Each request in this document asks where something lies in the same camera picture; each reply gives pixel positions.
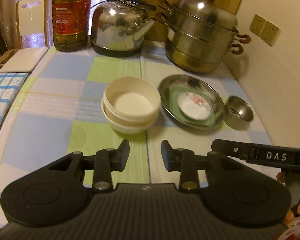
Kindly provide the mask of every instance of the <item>stacked bowl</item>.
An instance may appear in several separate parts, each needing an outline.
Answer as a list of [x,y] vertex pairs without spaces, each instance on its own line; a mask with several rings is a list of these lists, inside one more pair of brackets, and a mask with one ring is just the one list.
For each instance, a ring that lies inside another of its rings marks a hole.
[[156,87],[136,77],[122,77],[110,83],[101,100],[101,109],[111,127],[135,134],[148,129],[159,116],[161,97]]

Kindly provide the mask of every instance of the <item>metal cup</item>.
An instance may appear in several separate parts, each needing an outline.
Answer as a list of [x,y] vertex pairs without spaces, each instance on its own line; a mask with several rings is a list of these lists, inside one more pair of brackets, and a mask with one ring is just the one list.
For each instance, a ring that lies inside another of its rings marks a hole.
[[234,130],[247,130],[252,120],[250,106],[243,99],[230,96],[226,103],[226,124]]

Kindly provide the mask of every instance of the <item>beige wall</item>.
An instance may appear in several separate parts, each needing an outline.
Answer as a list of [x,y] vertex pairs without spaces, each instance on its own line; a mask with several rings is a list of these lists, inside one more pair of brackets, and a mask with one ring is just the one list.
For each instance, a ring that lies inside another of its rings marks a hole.
[[[249,31],[255,14],[277,25],[271,48]],[[242,0],[237,13],[252,42],[224,62],[246,92],[275,145],[300,147],[300,0]]]

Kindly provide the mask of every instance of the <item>hand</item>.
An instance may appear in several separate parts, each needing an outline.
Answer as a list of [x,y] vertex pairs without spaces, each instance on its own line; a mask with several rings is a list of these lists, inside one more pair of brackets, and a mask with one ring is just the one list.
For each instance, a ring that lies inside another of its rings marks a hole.
[[[284,175],[285,175],[285,172],[279,172],[277,174],[277,181],[284,182]],[[300,204],[298,206],[297,212],[300,215]],[[288,212],[286,218],[284,219],[283,223],[287,226],[290,226],[290,223],[292,222],[293,219],[294,219],[294,214],[291,210],[289,210],[289,212]]]

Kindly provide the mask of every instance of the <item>screw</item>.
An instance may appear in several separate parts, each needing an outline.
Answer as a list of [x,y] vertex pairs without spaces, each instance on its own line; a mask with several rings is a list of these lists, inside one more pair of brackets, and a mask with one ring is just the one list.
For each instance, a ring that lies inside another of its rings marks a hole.
[[198,187],[198,184],[193,181],[186,181],[182,183],[181,187],[187,190],[192,190],[192,189],[196,189]]
[[106,182],[106,181],[99,181],[99,182],[94,184],[94,187],[96,189],[99,189],[99,190],[105,190],[105,189],[108,189],[110,187],[110,183]]

